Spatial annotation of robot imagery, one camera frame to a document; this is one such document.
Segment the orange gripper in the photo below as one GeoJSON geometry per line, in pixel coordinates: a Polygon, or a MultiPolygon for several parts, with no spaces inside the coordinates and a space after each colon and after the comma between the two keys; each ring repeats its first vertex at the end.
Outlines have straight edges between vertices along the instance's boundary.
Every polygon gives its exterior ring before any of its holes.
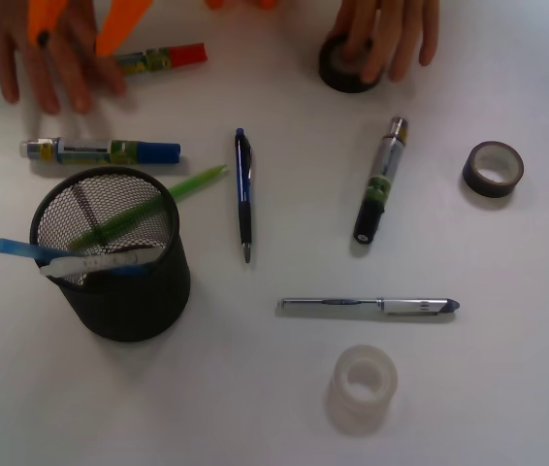
{"type": "MultiPolygon", "coordinates": [[[[205,3],[211,10],[222,10],[239,5],[265,11],[275,7],[275,0],[206,0],[205,3]]],[[[152,4],[152,0],[112,1],[109,14],[96,38],[96,55],[98,57],[113,55],[152,4]]]]}

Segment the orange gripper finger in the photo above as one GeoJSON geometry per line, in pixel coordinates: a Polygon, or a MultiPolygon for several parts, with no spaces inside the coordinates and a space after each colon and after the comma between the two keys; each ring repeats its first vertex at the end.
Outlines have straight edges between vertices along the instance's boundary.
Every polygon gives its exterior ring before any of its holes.
{"type": "Polygon", "coordinates": [[[27,39],[32,46],[44,48],[66,8],[67,0],[29,0],[27,39]]]}

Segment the person's left hand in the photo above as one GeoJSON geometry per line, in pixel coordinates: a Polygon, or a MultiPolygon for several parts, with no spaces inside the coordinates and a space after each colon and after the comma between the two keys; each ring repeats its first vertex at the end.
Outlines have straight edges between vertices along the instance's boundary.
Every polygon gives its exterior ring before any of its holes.
{"type": "Polygon", "coordinates": [[[439,39],[438,0],[344,0],[330,34],[345,34],[343,56],[352,61],[372,41],[360,73],[364,83],[386,73],[397,83],[414,58],[421,66],[432,63],[439,39]]]}

